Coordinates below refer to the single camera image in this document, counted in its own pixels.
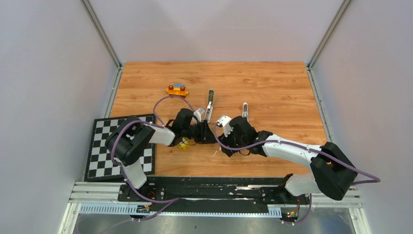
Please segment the small white stapler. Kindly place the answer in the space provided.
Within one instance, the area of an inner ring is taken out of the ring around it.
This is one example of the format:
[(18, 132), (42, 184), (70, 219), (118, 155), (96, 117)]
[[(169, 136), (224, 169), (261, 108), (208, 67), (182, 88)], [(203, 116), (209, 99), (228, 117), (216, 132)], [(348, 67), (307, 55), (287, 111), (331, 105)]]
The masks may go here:
[(248, 118), (248, 103), (243, 103), (242, 117)]

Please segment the grey white stapler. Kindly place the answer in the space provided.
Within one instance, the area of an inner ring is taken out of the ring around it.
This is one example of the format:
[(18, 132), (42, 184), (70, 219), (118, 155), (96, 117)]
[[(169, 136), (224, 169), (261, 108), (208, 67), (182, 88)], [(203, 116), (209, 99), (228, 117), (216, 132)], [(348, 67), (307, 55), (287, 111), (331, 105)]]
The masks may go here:
[(207, 107), (205, 112), (205, 118), (208, 123), (210, 122), (212, 111), (213, 111), (213, 100), (214, 100), (214, 90), (210, 89), (208, 91)]

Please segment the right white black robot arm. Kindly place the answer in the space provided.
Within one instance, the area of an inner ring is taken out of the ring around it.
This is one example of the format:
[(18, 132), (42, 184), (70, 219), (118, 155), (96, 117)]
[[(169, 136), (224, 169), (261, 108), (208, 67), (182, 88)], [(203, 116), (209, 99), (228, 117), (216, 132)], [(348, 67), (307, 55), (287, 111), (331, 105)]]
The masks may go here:
[(332, 142), (312, 145), (287, 140), (269, 131), (256, 131), (242, 116), (230, 118), (223, 115), (215, 126), (223, 129), (216, 139), (227, 156), (247, 151), (249, 154), (281, 158), (310, 170), (307, 174), (284, 177), (278, 190), (283, 203), (291, 203), (300, 195), (312, 193), (342, 200), (358, 174), (353, 170), (353, 163)]

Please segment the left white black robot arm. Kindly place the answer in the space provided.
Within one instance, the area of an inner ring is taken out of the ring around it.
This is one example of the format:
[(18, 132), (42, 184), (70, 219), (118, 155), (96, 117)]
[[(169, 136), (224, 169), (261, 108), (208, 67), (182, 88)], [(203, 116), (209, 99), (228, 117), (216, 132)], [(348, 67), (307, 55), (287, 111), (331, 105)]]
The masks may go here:
[(106, 139), (105, 147), (111, 153), (111, 160), (120, 166), (120, 171), (131, 187), (131, 196), (144, 201), (149, 196), (149, 188), (144, 185), (147, 177), (140, 164), (140, 157), (150, 144), (174, 147), (184, 138), (196, 144), (215, 144), (217, 141), (206, 119), (201, 119), (196, 111), (182, 108), (175, 119), (166, 126), (156, 125), (129, 116)]

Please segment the yellow owl toy block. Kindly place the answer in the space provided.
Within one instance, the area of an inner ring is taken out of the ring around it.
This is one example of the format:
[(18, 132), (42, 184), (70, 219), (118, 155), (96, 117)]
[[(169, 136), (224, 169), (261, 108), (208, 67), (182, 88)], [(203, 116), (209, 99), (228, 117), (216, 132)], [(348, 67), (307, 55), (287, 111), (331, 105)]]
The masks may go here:
[(185, 150), (189, 147), (189, 139), (186, 137), (182, 138), (182, 141), (180, 143), (178, 143), (178, 148), (181, 150)]

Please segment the orange toy car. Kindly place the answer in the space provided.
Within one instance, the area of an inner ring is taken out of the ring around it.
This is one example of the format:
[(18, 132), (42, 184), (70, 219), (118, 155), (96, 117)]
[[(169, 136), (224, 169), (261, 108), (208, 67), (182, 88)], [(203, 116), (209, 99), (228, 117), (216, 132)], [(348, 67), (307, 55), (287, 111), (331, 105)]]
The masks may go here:
[(169, 96), (179, 96), (182, 98), (186, 98), (186, 96), (188, 95), (188, 90), (186, 89), (186, 86), (183, 84), (173, 84), (168, 86), (168, 88), (166, 89), (166, 93)]

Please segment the checkerboard calibration mat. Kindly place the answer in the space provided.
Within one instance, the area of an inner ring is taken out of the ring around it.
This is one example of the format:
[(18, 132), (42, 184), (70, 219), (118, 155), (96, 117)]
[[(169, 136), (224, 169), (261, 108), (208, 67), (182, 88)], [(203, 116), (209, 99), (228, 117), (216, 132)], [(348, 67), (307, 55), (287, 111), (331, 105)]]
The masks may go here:
[[(153, 114), (145, 114), (137, 116), (140, 120), (156, 123)], [(84, 181), (85, 182), (111, 182), (121, 181), (123, 176), (120, 172), (120, 167), (113, 164), (111, 161), (110, 152), (105, 147), (106, 139), (116, 130), (127, 117), (110, 117), (95, 119), (91, 143), (87, 158)], [(155, 156), (156, 146), (149, 144), (144, 154), (139, 160), (143, 172), (146, 175), (155, 174)]]

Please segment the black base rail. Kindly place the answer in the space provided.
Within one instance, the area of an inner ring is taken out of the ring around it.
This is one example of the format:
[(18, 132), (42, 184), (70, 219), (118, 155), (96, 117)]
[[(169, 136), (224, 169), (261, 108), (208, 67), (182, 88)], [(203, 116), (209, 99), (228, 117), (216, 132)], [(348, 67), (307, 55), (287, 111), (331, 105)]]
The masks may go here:
[(153, 214), (211, 217), (268, 217), (288, 221), (308, 208), (361, 208), (357, 189), (335, 201), (321, 193), (292, 197), (277, 187), (278, 179), (225, 177), (149, 177), (136, 194), (126, 183), (76, 182), (69, 201), (82, 214)]

